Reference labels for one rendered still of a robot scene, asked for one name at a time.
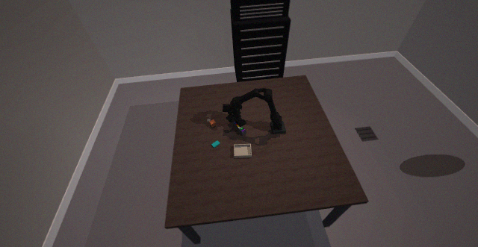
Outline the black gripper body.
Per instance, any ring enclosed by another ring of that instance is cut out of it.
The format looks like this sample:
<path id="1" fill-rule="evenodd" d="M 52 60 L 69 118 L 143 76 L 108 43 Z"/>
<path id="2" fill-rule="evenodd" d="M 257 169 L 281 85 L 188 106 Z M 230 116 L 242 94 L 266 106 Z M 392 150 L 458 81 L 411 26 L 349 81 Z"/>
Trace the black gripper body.
<path id="1" fill-rule="evenodd" d="M 231 111 L 231 112 L 232 112 L 232 111 Z M 232 112 L 232 114 L 234 114 L 234 113 Z M 237 120 L 238 125 L 239 125 L 240 127 L 242 127 L 242 126 L 244 126 L 244 125 L 246 124 L 246 121 L 241 118 L 241 115 L 240 115 L 240 114 L 241 114 L 241 112 L 238 113 L 238 114 L 234 114 L 234 115 L 236 116 L 236 119 L 235 119 L 235 120 Z"/>

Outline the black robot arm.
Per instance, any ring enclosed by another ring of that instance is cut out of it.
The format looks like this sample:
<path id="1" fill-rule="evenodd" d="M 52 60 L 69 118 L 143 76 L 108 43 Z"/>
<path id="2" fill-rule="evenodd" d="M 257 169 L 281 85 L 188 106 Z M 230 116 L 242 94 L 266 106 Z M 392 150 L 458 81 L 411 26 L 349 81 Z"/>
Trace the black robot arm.
<path id="1" fill-rule="evenodd" d="M 260 94 L 261 92 L 264 92 L 264 95 Z M 267 88 L 254 89 L 243 96 L 234 97 L 230 104 L 223 104 L 223 112 L 230 112 L 226 119 L 229 122 L 234 122 L 234 120 L 236 119 L 236 116 L 234 114 L 240 113 L 240 109 L 242 109 L 242 104 L 245 101 L 248 101 L 254 97 L 259 97 L 260 99 L 265 100 L 268 103 L 271 112 L 270 119 L 271 122 L 273 122 L 273 128 L 275 130 L 282 130 L 282 117 L 276 111 L 275 105 L 273 103 L 272 90 Z M 234 114 L 232 114 L 231 111 Z"/>

